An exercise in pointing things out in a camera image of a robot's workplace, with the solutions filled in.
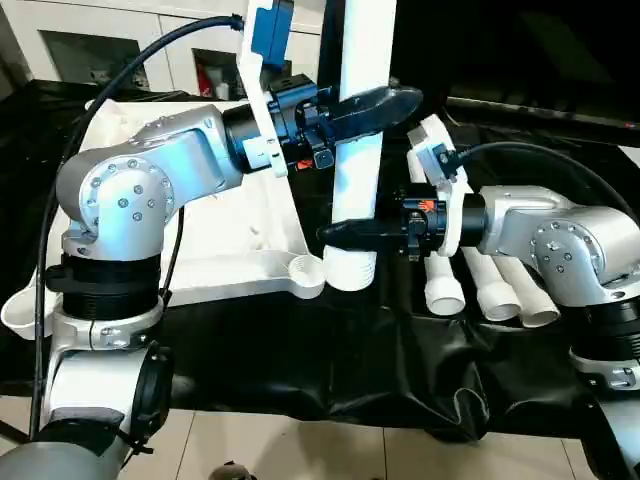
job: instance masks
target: cabinet door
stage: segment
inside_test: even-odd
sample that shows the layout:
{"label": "cabinet door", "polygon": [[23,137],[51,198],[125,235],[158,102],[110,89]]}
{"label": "cabinet door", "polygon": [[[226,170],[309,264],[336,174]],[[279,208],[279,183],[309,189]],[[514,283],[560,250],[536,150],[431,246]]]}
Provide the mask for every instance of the cabinet door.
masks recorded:
{"label": "cabinet door", "polygon": [[[162,35],[155,14],[39,1],[2,0],[34,78],[106,83]],[[128,87],[173,90],[166,53],[144,63]]]}
{"label": "cabinet door", "polygon": [[[192,21],[187,18],[160,17],[164,33]],[[177,90],[216,100],[240,100],[245,97],[236,68],[242,34],[229,28],[210,28],[195,32],[167,47],[173,84]],[[281,73],[263,69],[265,84],[281,76],[304,73],[312,80],[318,75],[320,37],[291,32]]]}
{"label": "cabinet door", "polygon": [[[116,8],[173,17],[245,16],[248,0],[56,0],[57,3]],[[291,30],[320,34],[326,0],[295,0]]]}

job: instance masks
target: vertical white pipe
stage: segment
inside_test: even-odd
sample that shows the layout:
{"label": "vertical white pipe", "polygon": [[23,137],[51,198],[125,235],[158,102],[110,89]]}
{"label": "vertical white pipe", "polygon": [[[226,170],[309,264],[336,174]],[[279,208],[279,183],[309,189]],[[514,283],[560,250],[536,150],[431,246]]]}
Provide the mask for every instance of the vertical white pipe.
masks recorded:
{"label": "vertical white pipe", "polygon": [[[347,0],[342,46],[340,100],[389,84],[396,0]],[[332,222],[372,218],[375,213],[382,134],[338,145]],[[375,252],[325,247],[327,282],[355,291],[373,281]]]}
{"label": "vertical white pipe", "polygon": [[[411,183],[427,183],[427,176],[420,160],[413,151],[407,153],[407,166]],[[424,286],[424,299],[427,308],[436,315],[455,315],[466,304],[462,286],[453,276],[451,261],[437,252],[424,259],[427,283]]]}
{"label": "vertical white pipe", "polygon": [[492,322],[509,320],[520,313],[520,301],[511,285],[506,283],[493,259],[477,248],[462,248],[471,276],[478,289],[478,304]]}
{"label": "vertical white pipe", "polygon": [[493,261],[520,300],[522,325],[527,328],[542,327],[558,319],[558,307],[549,294],[533,281],[520,260],[515,257],[494,257]]}

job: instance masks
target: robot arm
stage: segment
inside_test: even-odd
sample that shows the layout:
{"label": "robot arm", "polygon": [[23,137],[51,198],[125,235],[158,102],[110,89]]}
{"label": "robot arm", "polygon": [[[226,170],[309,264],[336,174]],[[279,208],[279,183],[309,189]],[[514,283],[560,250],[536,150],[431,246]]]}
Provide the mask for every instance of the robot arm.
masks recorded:
{"label": "robot arm", "polygon": [[[441,168],[449,162],[444,142],[425,145],[427,132],[412,133],[413,153],[432,185],[456,188],[462,177]],[[458,204],[455,198],[439,200],[433,187],[414,184],[379,208],[387,220],[348,220],[318,236],[339,248],[395,251],[417,261],[440,249],[454,224],[461,246],[535,269],[578,320],[568,353],[592,393],[575,406],[592,470],[602,479],[640,478],[640,228],[618,210],[576,205],[542,187],[484,187]],[[455,211],[461,221],[450,223]]]}

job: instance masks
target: white pipe fitting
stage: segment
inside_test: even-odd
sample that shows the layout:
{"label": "white pipe fitting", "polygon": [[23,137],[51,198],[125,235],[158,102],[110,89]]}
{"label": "white pipe fitting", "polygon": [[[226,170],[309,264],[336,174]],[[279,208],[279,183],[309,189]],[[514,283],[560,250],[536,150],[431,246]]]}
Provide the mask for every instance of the white pipe fitting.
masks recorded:
{"label": "white pipe fitting", "polygon": [[494,262],[505,281],[511,285],[520,300],[520,320],[527,328],[536,328],[554,322],[560,311],[547,292],[531,278],[520,260],[515,257],[494,257]]}
{"label": "white pipe fitting", "polygon": [[[413,151],[407,153],[409,178],[412,183],[427,183],[427,176],[420,160]],[[436,315],[455,315],[464,310],[465,299],[462,285],[453,276],[451,261],[437,252],[424,259],[427,283],[424,286],[424,298],[427,308]]]}
{"label": "white pipe fitting", "polygon": [[486,319],[503,322],[517,316],[521,311],[518,296],[500,275],[493,258],[482,255],[473,247],[462,248],[462,253],[478,289],[478,304]]}
{"label": "white pipe fitting", "polygon": [[[396,0],[347,0],[340,100],[389,84]],[[373,218],[378,190],[382,134],[336,147],[331,221]],[[339,290],[368,287],[376,268],[375,252],[324,250],[327,282]]]}

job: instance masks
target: tiled floor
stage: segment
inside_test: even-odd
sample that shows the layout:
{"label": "tiled floor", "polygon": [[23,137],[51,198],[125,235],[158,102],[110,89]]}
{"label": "tiled floor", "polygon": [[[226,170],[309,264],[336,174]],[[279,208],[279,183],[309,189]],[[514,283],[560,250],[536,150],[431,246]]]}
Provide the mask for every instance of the tiled floor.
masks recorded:
{"label": "tiled floor", "polygon": [[[29,400],[0,397],[0,419],[26,430]],[[594,480],[580,442],[489,434],[445,445],[422,431],[305,423],[275,415],[173,410],[124,480],[208,480],[233,460],[259,480]],[[0,454],[12,448],[0,439]]]}

